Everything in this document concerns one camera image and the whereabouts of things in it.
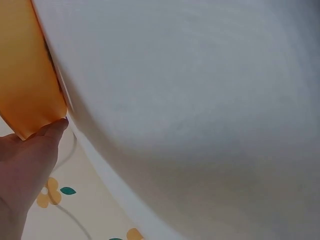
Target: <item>white plastic surface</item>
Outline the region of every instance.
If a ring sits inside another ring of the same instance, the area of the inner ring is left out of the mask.
[[[35,0],[80,142],[146,240],[320,238],[317,0]]]

